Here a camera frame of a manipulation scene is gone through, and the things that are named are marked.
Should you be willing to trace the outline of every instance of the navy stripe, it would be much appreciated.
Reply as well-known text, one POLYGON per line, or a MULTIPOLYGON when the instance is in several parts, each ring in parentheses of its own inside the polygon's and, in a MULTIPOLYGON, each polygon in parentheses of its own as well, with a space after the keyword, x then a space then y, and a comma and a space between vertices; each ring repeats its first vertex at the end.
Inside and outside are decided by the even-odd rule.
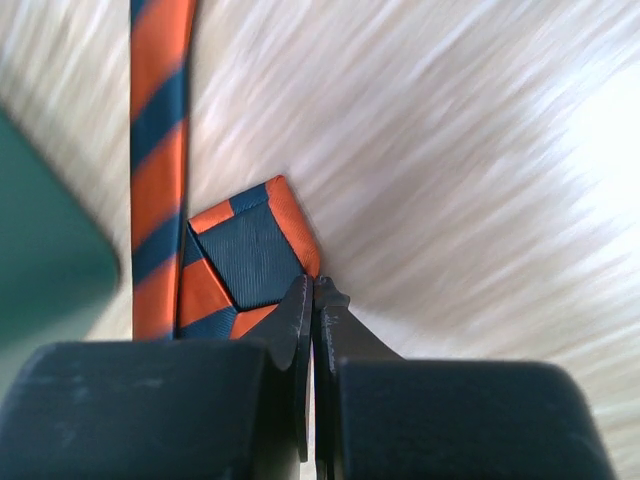
POLYGON ((178 253, 182 213, 177 213, 153 231, 131 254, 133 284, 136 285, 166 260, 178 253))
POLYGON ((213 312, 182 327, 178 332, 178 338, 229 338, 237 313, 233 307, 213 312))
POLYGON ((267 188, 265 187, 265 184, 262 183, 231 197, 229 199, 229 203, 231 204, 233 213, 238 215, 245 210, 265 203, 268 200, 269 196, 267 195, 267 188))
POLYGON ((267 203, 201 233, 198 243, 241 311, 279 303, 304 273, 267 203))
POLYGON ((192 263, 204 258, 196 234, 193 232, 191 225, 187 225, 187 236, 184 239, 184 258, 182 259, 182 267, 187 267, 192 263))
POLYGON ((153 94, 131 124, 131 174, 187 114, 186 70, 182 65, 153 94))
POLYGON ((171 340, 173 340, 175 337, 175 335, 173 334, 173 330, 171 330, 170 332, 164 333, 161 336, 151 339, 149 341, 151 342, 169 342, 171 340))
POLYGON ((138 15, 140 15, 140 12, 142 11, 146 3, 147 0, 131 0, 131 28, 133 28, 138 15))

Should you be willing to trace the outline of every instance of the light wood surface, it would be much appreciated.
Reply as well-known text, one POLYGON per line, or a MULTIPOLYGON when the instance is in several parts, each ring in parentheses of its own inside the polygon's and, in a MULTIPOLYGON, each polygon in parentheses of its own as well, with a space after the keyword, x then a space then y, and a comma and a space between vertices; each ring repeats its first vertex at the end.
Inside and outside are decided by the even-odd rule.
MULTIPOLYGON (((121 258, 92 339, 131 333, 128 15, 0 5, 0 101, 121 258)), ((640 3, 202 1, 192 65, 190 212, 287 174, 375 333, 562 365, 640 479, 640 3)))

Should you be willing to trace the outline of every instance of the tie fabric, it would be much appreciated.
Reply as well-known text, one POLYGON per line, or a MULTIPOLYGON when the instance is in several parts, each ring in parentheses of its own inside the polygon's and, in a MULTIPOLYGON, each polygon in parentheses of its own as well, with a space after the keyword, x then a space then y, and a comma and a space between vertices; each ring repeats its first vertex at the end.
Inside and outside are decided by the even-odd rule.
POLYGON ((293 279, 317 276, 313 235, 277 176, 186 220, 195 0, 131 2, 134 340, 238 338, 293 279))

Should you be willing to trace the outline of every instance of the striped necktie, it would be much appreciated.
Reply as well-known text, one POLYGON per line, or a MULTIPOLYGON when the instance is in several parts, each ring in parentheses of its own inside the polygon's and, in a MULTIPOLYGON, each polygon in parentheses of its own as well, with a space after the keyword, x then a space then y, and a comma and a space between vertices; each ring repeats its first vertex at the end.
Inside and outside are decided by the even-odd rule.
POLYGON ((278 176, 186 220, 188 72, 195 0, 131 2, 134 340, 238 338, 320 260, 278 176))

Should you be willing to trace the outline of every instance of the orange and navy striped tie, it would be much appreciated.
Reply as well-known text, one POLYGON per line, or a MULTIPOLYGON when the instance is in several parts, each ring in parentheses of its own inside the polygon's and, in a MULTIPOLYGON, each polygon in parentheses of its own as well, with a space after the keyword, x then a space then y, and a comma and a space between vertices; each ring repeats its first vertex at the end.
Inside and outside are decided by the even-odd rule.
POLYGON ((184 236, 187 53, 195 0, 131 2, 134 338, 173 338, 184 236))
POLYGON ((238 338, 317 276, 318 248, 284 177, 185 216, 186 69, 195 0, 131 3, 133 338, 238 338))

